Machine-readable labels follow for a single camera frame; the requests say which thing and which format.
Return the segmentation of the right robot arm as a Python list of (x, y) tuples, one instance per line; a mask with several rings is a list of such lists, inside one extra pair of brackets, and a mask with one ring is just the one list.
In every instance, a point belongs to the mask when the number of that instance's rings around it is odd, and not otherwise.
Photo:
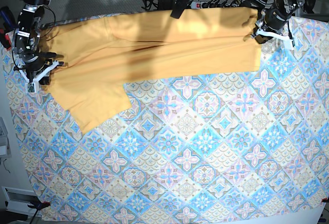
[(20, 62), (14, 70), (19, 71), (25, 80), (27, 93), (37, 93), (42, 86), (50, 84), (50, 73), (64, 62), (56, 60), (54, 52), (42, 52), (41, 20), (50, 0), (22, 0), (24, 7), (17, 19), (17, 28), (12, 40), (13, 59)]

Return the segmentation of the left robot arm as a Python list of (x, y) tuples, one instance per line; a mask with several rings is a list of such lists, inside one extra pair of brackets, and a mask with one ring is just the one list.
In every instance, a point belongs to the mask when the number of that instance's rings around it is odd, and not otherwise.
[(289, 19), (301, 8), (305, 0), (242, 0), (240, 5), (258, 10), (258, 18), (251, 35), (260, 44), (271, 39), (283, 42), (293, 50), (295, 39), (289, 27)]

